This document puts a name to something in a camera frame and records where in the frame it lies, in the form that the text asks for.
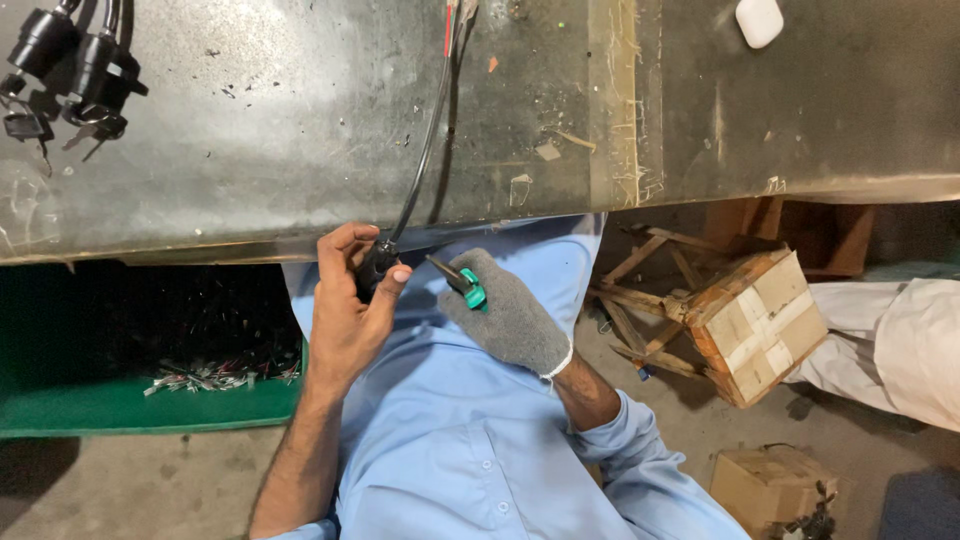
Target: wooden stool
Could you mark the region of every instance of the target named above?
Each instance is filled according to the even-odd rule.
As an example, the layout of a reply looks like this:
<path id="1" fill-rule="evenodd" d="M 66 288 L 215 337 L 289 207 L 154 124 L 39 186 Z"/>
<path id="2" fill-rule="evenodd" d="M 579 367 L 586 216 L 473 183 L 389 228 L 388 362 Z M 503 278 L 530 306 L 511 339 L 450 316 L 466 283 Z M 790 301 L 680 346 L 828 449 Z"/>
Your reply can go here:
<path id="1" fill-rule="evenodd" d="M 628 346 L 612 348 L 633 362 L 642 377 L 647 364 L 706 377 L 724 400 L 746 408 L 800 365 L 827 335 L 797 255 L 785 244 L 739 237 L 731 246 L 719 246 L 653 227 L 641 233 L 645 242 L 609 274 L 595 279 L 588 294 L 601 300 Z M 674 290 L 660 297 L 617 284 L 664 244 L 692 292 Z M 758 252 L 756 245 L 765 249 Z M 691 261 L 684 251 L 714 264 L 724 260 L 727 266 L 714 272 Z M 710 277 L 705 279 L 701 270 L 708 270 Z M 648 343 L 625 308 L 671 323 Z M 698 365 L 663 350 L 682 331 L 689 332 L 706 363 Z"/>

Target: black handle grip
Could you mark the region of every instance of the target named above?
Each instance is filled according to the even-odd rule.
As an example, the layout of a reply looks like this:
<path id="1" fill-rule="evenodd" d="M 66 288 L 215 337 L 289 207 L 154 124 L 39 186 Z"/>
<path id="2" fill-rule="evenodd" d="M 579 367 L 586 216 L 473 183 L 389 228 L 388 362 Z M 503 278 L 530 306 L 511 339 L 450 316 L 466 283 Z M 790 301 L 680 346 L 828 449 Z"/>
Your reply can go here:
<path id="1" fill-rule="evenodd" d="M 387 270 L 396 264 L 399 257 L 400 252 L 394 243 L 378 240 L 373 244 L 357 268 L 357 298 L 360 302 L 369 304 L 373 300 L 376 286 L 387 276 Z"/>

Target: hand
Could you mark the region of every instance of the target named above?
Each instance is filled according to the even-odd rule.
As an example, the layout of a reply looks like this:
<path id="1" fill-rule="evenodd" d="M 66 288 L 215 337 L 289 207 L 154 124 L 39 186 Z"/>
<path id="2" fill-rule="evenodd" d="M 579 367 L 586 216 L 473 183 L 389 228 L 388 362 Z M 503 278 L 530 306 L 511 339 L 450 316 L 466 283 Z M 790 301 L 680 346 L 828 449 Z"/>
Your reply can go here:
<path id="1" fill-rule="evenodd" d="M 351 222 L 317 242 L 320 282 L 313 293 L 313 330 L 305 388 L 343 399 L 380 353 L 394 327 L 396 299 L 413 269 L 398 264 L 376 288 L 369 306 L 357 299 L 354 270 L 379 229 Z"/>
<path id="2" fill-rule="evenodd" d="M 551 379 L 570 362 L 573 345 L 517 276 L 486 251 L 469 250 L 450 262 L 469 268 L 487 293 L 487 312 L 470 309 L 455 292 L 440 295 L 440 311 L 491 355 Z"/>

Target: gray knit glove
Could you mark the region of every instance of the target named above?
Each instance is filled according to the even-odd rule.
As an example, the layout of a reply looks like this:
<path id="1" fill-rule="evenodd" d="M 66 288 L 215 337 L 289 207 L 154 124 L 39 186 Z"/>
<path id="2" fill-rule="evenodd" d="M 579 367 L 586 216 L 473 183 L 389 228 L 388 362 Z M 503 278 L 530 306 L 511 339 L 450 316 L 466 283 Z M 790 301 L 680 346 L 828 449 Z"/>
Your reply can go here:
<path id="1" fill-rule="evenodd" d="M 492 356 L 552 379 L 569 363 L 573 344 L 517 276 L 486 250 L 476 248 L 450 262 L 469 268 L 487 293 L 487 312 L 470 309 L 455 291 L 440 295 L 440 311 Z"/>

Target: green crate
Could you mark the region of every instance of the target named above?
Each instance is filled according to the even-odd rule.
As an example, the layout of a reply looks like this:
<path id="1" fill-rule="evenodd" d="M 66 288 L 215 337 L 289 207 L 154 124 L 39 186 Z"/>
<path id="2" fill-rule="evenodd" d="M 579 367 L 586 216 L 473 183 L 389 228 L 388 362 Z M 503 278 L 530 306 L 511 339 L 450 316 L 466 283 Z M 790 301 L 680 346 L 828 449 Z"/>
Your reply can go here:
<path id="1" fill-rule="evenodd" d="M 302 378 L 149 397 L 144 377 L 85 380 L 102 349 L 91 339 L 88 297 L 70 278 L 63 265 L 0 268 L 0 437 L 228 430 L 293 413 Z M 305 341 L 302 354 L 305 368 Z"/>

